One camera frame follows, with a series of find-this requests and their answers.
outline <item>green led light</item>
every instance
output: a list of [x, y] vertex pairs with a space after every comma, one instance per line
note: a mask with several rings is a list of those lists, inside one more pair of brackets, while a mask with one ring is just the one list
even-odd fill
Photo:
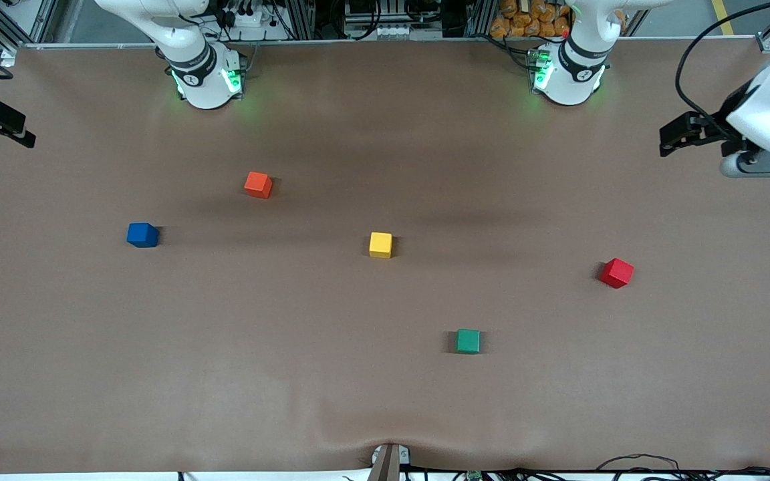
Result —
[[239, 92], [239, 89], [242, 88], [242, 81], [239, 79], [239, 72], [235, 70], [227, 71], [223, 68], [222, 76], [224, 77], [225, 83], [227, 84], [227, 89], [229, 89], [234, 94], [235, 92]]
[[174, 83], [177, 84], [177, 91], [180, 92], [180, 95], [184, 95], [183, 86], [180, 85], [180, 79], [177, 78], [177, 73], [175, 73], [174, 70], [171, 71], [171, 78], [174, 79]]
[[547, 60], [545, 65], [537, 72], [537, 82], [535, 82], [535, 88], [543, 89], [548, 85], [548, 78], [551, 77], [552, 68], [554, 63]]

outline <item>orange bag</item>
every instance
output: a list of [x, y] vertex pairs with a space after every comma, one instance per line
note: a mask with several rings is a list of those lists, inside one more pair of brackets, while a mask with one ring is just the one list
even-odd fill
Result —
[[525, 27], [525, 36], [531, 37], [533, 35], [539, 35], [539, 33], [540, 33], [540, 21], [538, 21], [538, 19], [533, 19], [531, 24]]
[[489, 28], [489, 35], [494, 39], [503, 39], [510, 31], [510, 21], [506, 18], [496, 18], [492, 21], [492, 27]]
[[541, 37], [553, 37], [554, 25], [550, 21], [544, 21], [540, 23], [540, 36]]
[[501, 9], [501, 15], [505, 18], [513, 18], [513, 15], [519, 12], [519, 4], [516, 0], [501, 0], [499, 3]]
[[513, 17], [513, 28], [525, 28], [527, 25], [531, 25], [531, 21], [530, 13], [516, 13], [516, 16]]
[[554, 36], [565, 37], [569, 35], [569, 21], [566, 17], [559, 17], [554, 21]]

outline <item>cube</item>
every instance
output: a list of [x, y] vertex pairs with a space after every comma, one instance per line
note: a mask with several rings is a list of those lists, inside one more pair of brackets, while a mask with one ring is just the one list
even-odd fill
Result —
[[456, 352], [460, 354], [480, 354], [480, 331], [459, 329], [456, 331]]
[[245, 180], [245, 192], [248, 192], [251, 197], [269, 198], [272, 192], [272, 179], [260, 172], [249, 172], [248, 179]]
[[599, 280], [614, 289], [619, 289], [632, 280], [632, 273], [634, 271], [634, 265], [622, 259], [614, 258], [611, 259], [611, 262], [605, 264], [605, 269], [602, 270], [602, 274], [599, 274]]
[[370, 234], [370, 256], [379, 259], [391, 259], [391, 247], [394, 237], [388, 232], [373, 232]]
[[159, 229], [147, 222], [133, 222], [126, 231], [126, 241], [135, 247], [156, 247], [159, 244]]

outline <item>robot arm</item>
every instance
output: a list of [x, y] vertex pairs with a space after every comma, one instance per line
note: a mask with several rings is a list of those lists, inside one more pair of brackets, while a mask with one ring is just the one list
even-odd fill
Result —
[[198, 15], [208, 0], [96, 0], [100, 8], [135, 25], [156, 43], [171, 66], [183, 98], [199, 109], [221, 107], [242, 94], [245, 75], [239, 52], [208, 42], [196, 25], [174, 26]]
[[554, 103], [576, 106], [599, 88], [605, 59], [620, 37], [617, 9], [653, 9], [672, 0], [566, 0], [575, 13], [569, 37], [539, 48], [531, 85]]
[[687, 112], [665, 125], [660, 129], [660, 155], [723, 141], [725, 176], [770, 176], [770, 63], [733, 92], [712, 119], [714, 123]]

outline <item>brown table surface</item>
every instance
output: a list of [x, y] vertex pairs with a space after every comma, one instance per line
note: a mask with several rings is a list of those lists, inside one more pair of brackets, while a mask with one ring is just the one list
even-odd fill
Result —
[[[770, 465], [770, 179], [659, 158], [685, 45], [620, 42], [576, 108], [486, 43], [266, 47], [216, 112], [147, 49], [19, 53], [0, 472], [359, 468], [387, 441], [439, 468]], [[684, 82], [715, 109], [761, 60], [706, 41]], [[447, 353], [458, 328], [482, 355]]]

